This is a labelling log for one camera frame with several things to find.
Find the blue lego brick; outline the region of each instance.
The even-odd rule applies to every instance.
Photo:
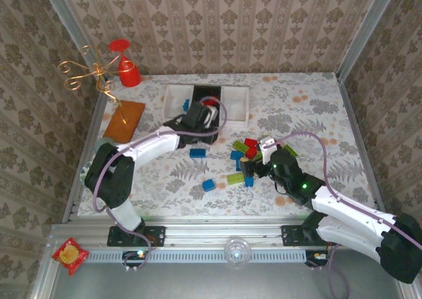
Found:
[[[245,186],[253,187],[253,177],[245,177]]]
[[[186,99],[185,103],[183,104],[183,111],[187,112],[189,109],[189,99]]]
[[[230,154],[230,159],[239,160],[243,157],[243,153],[239,152],[238,150],[232,150]]]
[[[216,184],[212,181],[212,179],[208,179],[202,183],[202,188],[204,191],[211,191],[216,188]]]
[[[189,151],[189,156],[191,158],[205,158],[205,149],[191,149]]]

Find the wooden board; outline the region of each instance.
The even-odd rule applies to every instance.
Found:
[[[131,141],[144,112],[145,104],[126,100],[122,100],[121,103],[122,106],[115,110],[103,137],[109,137],[116,143],[125,144]]]

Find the gold wire sculpture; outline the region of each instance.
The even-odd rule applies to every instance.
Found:
[[[80,52],[81,55],[87,55],[90,52],[90,50],[91,50],[91,47],[89,45],[85,45],[80,49],[79,52]],[[132,65],[131,65],[130,69],[125,69],[125,70],[120,70],[120,71],[109,71],[108,69],[110,68],[110,66],[113,65],[113,63],[116,60],[118,60],[119,57],[122,56],[123,52],[121,52],[118,56],[116,56],[108,64],[103,66],[100,63],[100,55],[99,55],[98,50],[95,46],[94,46],[93,50],[95,52],[97,61],[95,63],[93,63],[91,67],[81,65],[80,63],[77,63],[76,61],[72,61],[72,60],[66,60],[66,61],[60,63],[59,66],[57,66],[57,68],[59,69],[59,71],[61,73],[69,73],[71,71],[71,65],[76,65],[76,66],[80,67],[81,69],[89,71],[89,73],[87,73],[85,75],[79,75],[79,76],[73,76],[73,77],[67,78],[66,81],[65,81],[65,84],[64,84],[65,88],[67,90],[75,91],[82,86],[82,83],[80,81],[81,78],[96,75],[97,76],[97,83],[96,83],[97,91],[104,93],[106,96],[111,98],[111,101],[114,104],[117,104],[120,108],[122,106],[121,101],[116,96],[112,95],[112,93],[111,93],[111,91],[114,89],[114,82],[112,80],[109,80],[109,79],[106,80],[104,78],[104,75],[105,74],[113,75],[113,74],[119,74],[119,73],[126,73],[128,71],[131,71],[133,68],[135,68],[135,64],[132,63],[129,60],[126,60],[126,61],[123,61],[123,63],[131,63]]]

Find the red snack bag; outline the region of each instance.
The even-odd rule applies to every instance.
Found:
[[[69,276],[72,276],[89,254],[90,252],[80,248],[73,238],[69,238],[51,258],[66,267],[69,271]]]

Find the green lego brick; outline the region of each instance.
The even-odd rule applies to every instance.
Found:
[[[227,178],[227,183],[229,185],[234,185],[236,183],[245,182],[245,178],[243,177],[243,174],[241,172],[239,172],[237,174],[227,175],[226,178]]]
[[[262,152],[257,152],[254,158],[252,158],[253,162],[257,162],[258,160],[262,159]]]
[[[283,149],[286,149],[293,157],[298,157],[298,154],[289,145],[286,145]]]
[[[243,154],[246,153],[246,151],[249,149],[249,147],[242,142],[236,141],[233,143],[233,148],[235,150],[238,150],[239,152],[242,152]]]

